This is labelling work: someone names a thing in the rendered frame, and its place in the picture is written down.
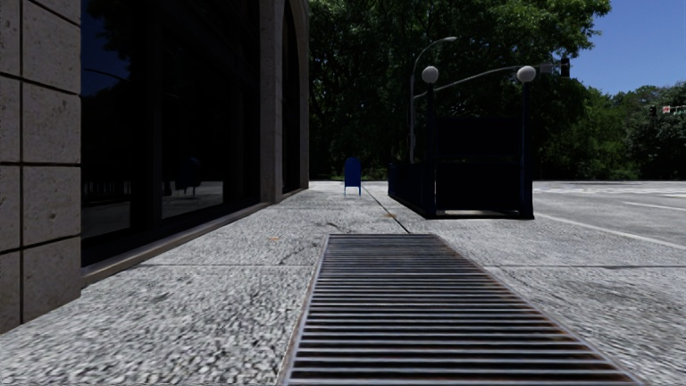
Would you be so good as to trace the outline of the blue letter box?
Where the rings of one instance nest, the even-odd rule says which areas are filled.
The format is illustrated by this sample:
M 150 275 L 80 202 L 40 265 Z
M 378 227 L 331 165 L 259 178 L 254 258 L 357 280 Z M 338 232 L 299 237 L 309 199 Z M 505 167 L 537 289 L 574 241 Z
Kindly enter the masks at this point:
M 348 188 L 357 188 L 358 195 L 362 193 L 362 169 L 356 157 L 349 157 L 344 164 L 344 195 Z

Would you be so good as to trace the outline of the trees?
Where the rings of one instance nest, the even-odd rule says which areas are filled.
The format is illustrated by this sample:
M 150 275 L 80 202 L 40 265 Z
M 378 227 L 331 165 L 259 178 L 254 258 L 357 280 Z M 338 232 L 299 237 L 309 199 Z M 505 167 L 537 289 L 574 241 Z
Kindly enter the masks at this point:
M 356 155 L 376 179 L 408 158 L 410 75 L 417 65 L 440 81 L 518 64 L 577 58 L 593 47 L 611 0 L 310 0 L 310 174 L 337 173 Z M 448 117 L 516 113 L 515 71 L 448 88 Z M 578 75 L 536 78 L 531 89 L 533 173 L 547 180 L 686 180 L 686 114 L 651 117 L 650 105 L 686 105 L 686 63 L 670 87 L 637 83 L 606 94 Z

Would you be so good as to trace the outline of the dark stairway railing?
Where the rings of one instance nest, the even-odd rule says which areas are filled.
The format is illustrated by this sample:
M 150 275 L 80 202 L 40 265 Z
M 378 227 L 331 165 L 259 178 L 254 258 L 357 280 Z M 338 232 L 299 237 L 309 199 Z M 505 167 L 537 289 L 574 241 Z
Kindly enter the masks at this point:
M 439 118 L 439 71 L 422 71 L 427 84 L 425 158 L 389 167 L 389 196 L 427 219 L 462 216 L 533 218 L 529 87 L 537 71 L 516 68 L 523 86 L 518 118 Z

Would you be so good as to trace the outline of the rusty metal grate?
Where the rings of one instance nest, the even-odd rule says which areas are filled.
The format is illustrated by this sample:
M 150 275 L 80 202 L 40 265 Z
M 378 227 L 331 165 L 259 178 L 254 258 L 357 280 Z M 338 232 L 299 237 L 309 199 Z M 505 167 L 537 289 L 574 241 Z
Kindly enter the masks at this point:
M 642 386 L 433 234 L 332 234 L 278 386 Z

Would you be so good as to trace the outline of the pale stone building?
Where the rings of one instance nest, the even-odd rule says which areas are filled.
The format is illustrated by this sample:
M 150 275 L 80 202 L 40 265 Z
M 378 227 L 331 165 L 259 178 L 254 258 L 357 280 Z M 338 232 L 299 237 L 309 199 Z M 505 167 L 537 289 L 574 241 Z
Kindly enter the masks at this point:
M 308 185 L 309 0 L 0 0 L 0 334 Z

